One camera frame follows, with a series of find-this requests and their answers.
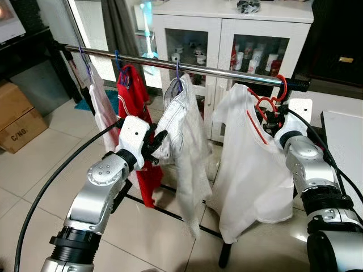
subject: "cardboard box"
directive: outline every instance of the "cardboard box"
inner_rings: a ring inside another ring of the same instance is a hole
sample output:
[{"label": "cardboard box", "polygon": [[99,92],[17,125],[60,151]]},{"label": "cardboard box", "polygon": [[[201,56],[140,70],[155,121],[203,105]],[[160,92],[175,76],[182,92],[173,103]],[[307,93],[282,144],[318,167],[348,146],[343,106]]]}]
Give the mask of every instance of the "cardboard box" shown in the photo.
[{"label": "cardboard box", "polygon": [[33,108],[0,131],[0,147],[14,154],[47,127],[39,112]]},{"label": "cardboard box", "polygon": [[17,85],[5,80],[0,82],[0,131],[32,108]]}]

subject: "curtain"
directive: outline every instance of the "curtain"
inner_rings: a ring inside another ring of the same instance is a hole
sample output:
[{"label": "curtain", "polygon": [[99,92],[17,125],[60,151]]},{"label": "curtain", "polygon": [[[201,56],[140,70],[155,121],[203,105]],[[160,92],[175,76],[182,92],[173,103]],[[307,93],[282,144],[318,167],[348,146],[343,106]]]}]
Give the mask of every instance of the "curtain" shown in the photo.
[{"label": "curtain", "polygon": [[[108,50],[111,52],[118,50],[120,54],[140,56],[126,1],[101,0],[101,4]],[[112,64],[116,78],[118,78],[119,71],[115,61]],[[134,66],[139,71],[141,79],[145,84],[142,65],[134,64]]]}]

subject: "white cabinet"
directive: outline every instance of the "white cabinet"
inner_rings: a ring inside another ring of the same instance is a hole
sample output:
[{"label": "white cabinet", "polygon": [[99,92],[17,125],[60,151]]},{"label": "white cabinet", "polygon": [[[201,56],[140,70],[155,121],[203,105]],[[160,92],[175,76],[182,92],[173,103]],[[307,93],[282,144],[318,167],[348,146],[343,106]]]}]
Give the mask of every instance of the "white cabinet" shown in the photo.
[{"label": "white cabinet", "polygon": [[[206,62],[200,61],[200,65],[229,70],[233,69],[231,55],[235,46],[244,53],[240,68],[235,67],[238,71],[247,72],[253,57],[258,60],[256,74],[279,73],[290,78],[314,20],[311,3],[262,2],[260,11],[248,15],[239,14],[235,5],[235,1],[224,0],[170,0],[156,7],[153,18],[159,58],[172,61],[172,54],[182,50],[180,62],[197,65],[191,43],[206,55]],[[165,93],[176,73],[162,69],[161,75]],[[207,136],[223,142],[223,124],[213,123],[212,113],[234,82],[211,76],[191,77]],[[278,93],[278,88],[247,85],[259,95]]]},{"label": "white cabinet", "polygon": [[[159,58],[174,61],[178,54],[180,62],[217,68],[220,49],[222,20],[219,18],[198,18],[190,16],[154,15],[154,31]],[[194,51],[202,54],[197,62]],[[210,138],[211,115],[214,109],[216,78],[189,74],[197,95],[199,110],[204,120],[205,131]],[[175,70],[161,69],[163,94],[170,81],[176,77]]]}]

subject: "tile floor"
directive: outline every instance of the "tile floor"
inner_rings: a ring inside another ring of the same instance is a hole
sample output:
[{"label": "tile floor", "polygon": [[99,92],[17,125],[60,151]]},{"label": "tile floor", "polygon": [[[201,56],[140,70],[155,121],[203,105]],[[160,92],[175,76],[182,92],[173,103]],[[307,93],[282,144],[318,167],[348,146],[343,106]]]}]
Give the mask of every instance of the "tile floor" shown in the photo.
[{"label": "tile floor", "polygon": [[[156,97],[150,108],[155,122],[163,114]],[[98,130],[90,112],[74,109],[68,101],[46,118],[49,129],[15,155],[0,151],[0,264],[13,271],[16,242],[31,203],[57,167]],[[214,180],[222,148],[217,146],[206,164]],[[29,224],[22,251],[21,271],[40,271],[53,246],[49,239],[61,230],[69,206],[85,181],[85,172],[104,154],[102,140],[84,150],[49,187]],[[175,169],[164,167],[164,183],[175,183]],[[140,197],[133,189],[132,194]],[[157,205],[180,214],[170,192],[155,192]],[[201,224],[218,231],[218,216],[200,203]],[[139,272],[155,268],[168,272],[192,271],[308,271],[306,216],[279,224],[254,224],[232,247],[226,269],[218,267],[222,240],[201,232],[190,237],[184,224],[125,199],[110,217],[95,257],[95,271]]]}]

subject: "cabinet handle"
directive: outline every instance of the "cabinet handle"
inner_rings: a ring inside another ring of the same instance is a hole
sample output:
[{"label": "cabinet handle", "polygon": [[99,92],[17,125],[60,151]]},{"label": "cabinet handle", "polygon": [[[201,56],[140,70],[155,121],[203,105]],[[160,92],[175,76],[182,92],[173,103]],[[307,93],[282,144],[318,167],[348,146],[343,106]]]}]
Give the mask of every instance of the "cabinet handle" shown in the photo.
[{"label": "cabinet handle", "polygon": [[207,84],[206,86],[206,104],[210,106],[212,104],[212,94],[210,91],[212,84]]},{"label": "cabinet handle", "polygon": [[353,62],[353,60],[354,60],[354,58],[348,58],[348,57],[343,57],[343,56],[341,56],[341,57],[339,58],[339,61],[340,61],[340,62],[346,62],[346,63],[352,63],[352,62]]},{"label": "cabinet handle", "polygon": [[219,100],[218,100],[218,103],[221,102],[221,100],[223,99],[224,97],[224,91],[223,91],[223,86],[222,85],[219,85],[218,86],[218,92],[219,92]]}]

